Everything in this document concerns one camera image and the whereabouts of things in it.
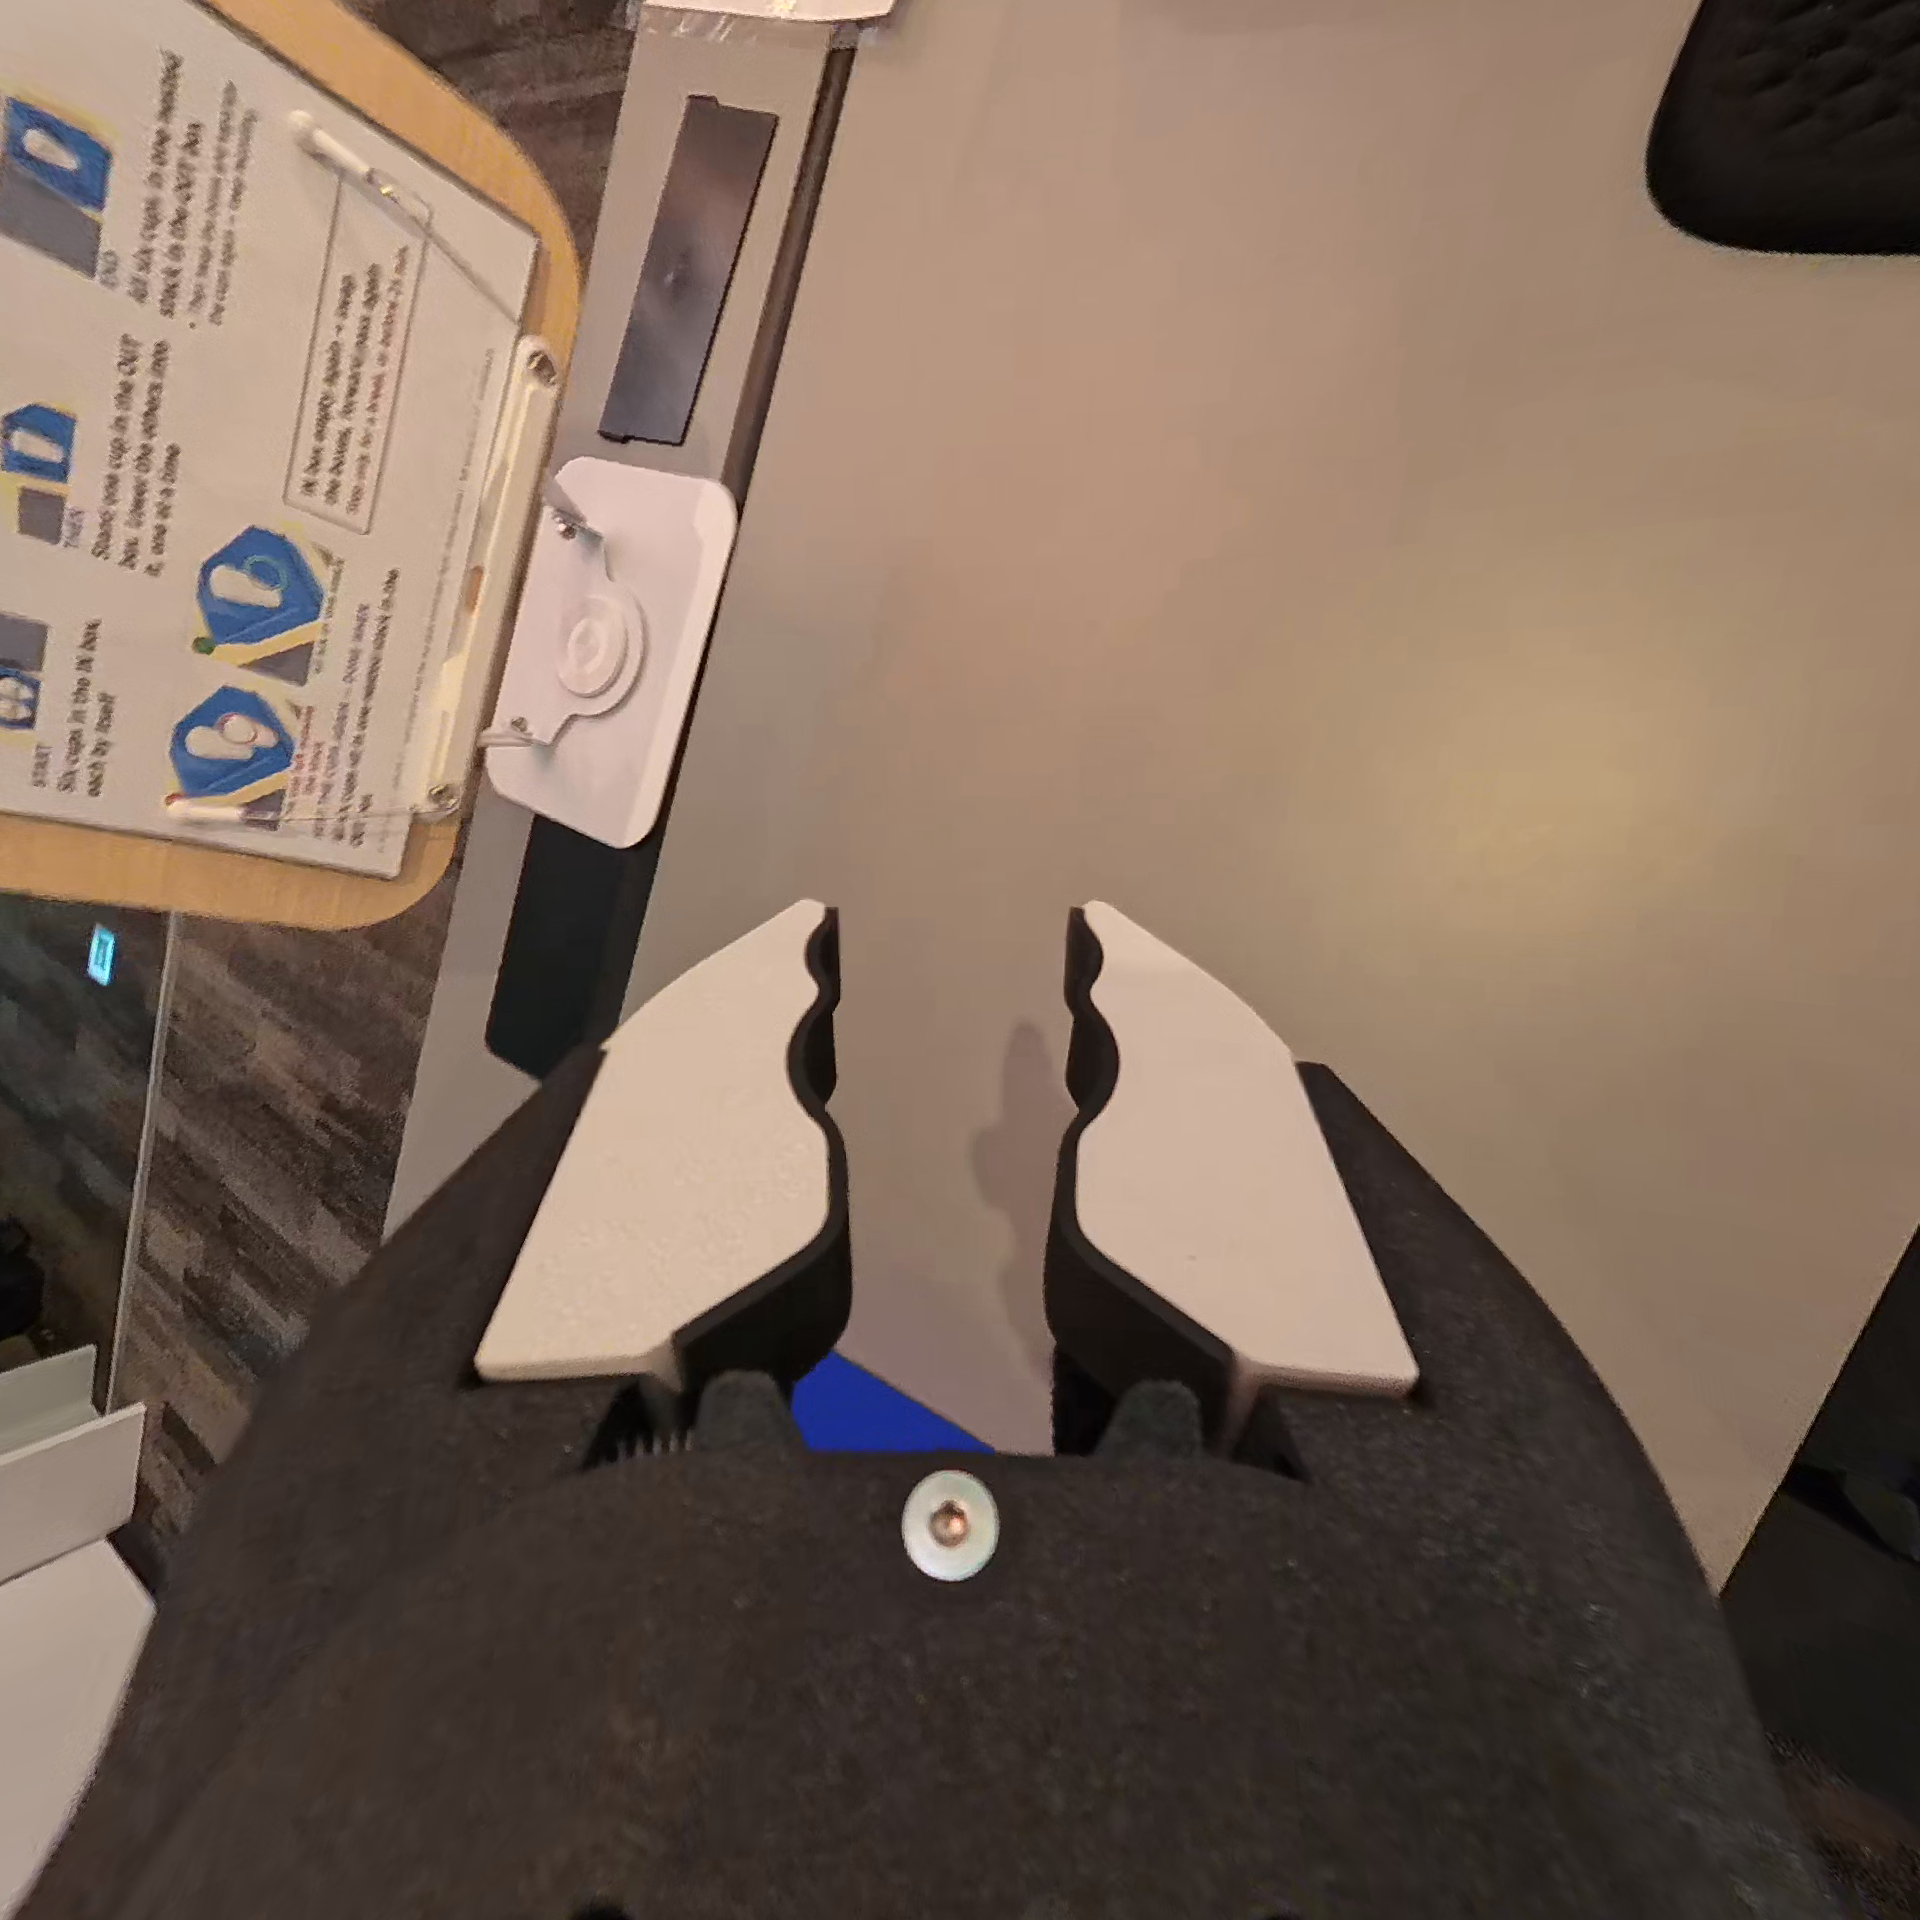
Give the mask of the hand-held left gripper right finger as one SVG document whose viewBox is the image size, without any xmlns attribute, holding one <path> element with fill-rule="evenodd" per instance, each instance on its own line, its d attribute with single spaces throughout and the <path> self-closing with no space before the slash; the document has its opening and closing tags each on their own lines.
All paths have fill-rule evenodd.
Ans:
<svg viewBox="0 0 1920 1920">
<path fill-rule="evenodd" d="M 1420 1363 L 1279 1034 L 1104 901 L 1070 912 L 1063 995 L 1058 1359 L 1113 1401 L 1143 1384 L 1406 1401 Z"/>
</svg>

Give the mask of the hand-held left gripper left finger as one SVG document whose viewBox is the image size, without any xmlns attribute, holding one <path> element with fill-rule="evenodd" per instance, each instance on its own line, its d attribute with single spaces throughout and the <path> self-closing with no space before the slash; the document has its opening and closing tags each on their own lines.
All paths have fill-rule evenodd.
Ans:
<svg viewBox="0 0 1920 1920">
<path fill-rule="evenodd" d="M 794 901 L 599 1050 L 472 1369 L 486 1384 L 801 1382 L 847 1327 L 847 1153 L 829 1115 L 837 912 Z"/>
</svg>

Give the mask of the blue plastic bin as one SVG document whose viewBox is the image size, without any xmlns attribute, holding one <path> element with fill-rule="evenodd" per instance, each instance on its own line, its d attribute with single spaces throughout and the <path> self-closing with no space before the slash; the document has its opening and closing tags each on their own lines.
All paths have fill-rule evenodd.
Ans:
<svg viewBox="0 0 1920 1920">
<path fill-rule="evenodd" d="M 791 1414 L 813 1454 L 989 1454 L 991 1446 L 833 1351 L 792 1386 Z"/>
</svg>

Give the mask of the person's dark clothing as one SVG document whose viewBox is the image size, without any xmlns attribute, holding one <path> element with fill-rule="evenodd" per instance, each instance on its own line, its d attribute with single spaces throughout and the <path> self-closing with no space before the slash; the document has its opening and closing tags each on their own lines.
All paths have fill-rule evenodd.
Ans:
<svg viewBox="0 0 1920 1920">
<path fill-rule="evenodd" d="M 1720 1595 L 1789 1810 L 1845 1915 L 1917 1915 L 1917 1243 Z"/>
</svg>

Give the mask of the laminated printed paper sheet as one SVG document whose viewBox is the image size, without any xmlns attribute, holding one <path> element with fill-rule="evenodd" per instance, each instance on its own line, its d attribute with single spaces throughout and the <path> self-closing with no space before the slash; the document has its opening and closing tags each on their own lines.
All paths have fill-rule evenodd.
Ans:
<svg viewBox="0 0 1920 1920">
<path fill-rule="evenodd" d="M 898 2 L 628 2 L 626 18 L 637 35 L 685 42 L 800 42 L 824 37 L 826 47 L 857 42 L 882 27 Z"/>
</svg>

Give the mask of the black rounded mesh object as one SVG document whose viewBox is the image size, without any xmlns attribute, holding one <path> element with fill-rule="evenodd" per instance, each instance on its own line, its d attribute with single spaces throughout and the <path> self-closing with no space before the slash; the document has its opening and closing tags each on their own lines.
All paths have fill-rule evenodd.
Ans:
<svg viewBox="0 0 1920 1920">
<path fill-rule="evenodd" d="M 1700 2 L 1646 186 L 1711 248 L 1917 256 L 1917 6 Z"/>
</svg>

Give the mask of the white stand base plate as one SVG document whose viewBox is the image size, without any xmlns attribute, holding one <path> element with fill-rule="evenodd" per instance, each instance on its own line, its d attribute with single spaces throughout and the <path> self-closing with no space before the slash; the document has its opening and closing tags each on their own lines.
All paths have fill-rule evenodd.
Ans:
<svg viewBox="0 0 1920 1920">
<path fill-rule="evenodd" d="M 495 709 L 494 791 L 606 849 L 657 824 L 736 504 L 710 478 L 575 458 L 546 486 Z"/>
</svg>

